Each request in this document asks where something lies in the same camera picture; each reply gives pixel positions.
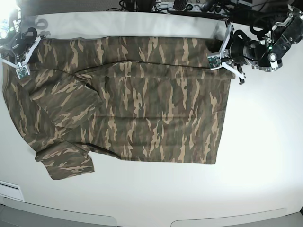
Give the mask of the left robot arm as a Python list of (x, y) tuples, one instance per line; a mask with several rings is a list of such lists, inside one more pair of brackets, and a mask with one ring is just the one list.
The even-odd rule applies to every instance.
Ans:
[(284, 3), (265, 12), (246, 12), (246, 22), (257, 40), (242, 30), (231, 35), (229, 58), (238, 65), (250, 65), (271, 72), (282, 67), (282, 57), (303, 39), (303, 12)]

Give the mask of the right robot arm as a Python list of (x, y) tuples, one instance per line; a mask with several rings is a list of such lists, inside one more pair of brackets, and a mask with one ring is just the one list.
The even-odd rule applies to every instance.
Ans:
[(22, 32), (21, 8), (13, 0), (0, 3), (0, 54), (10, 55), (17, 60), (24, 60), (30, 48), (34, 45), (38, 34), (30, 27)]

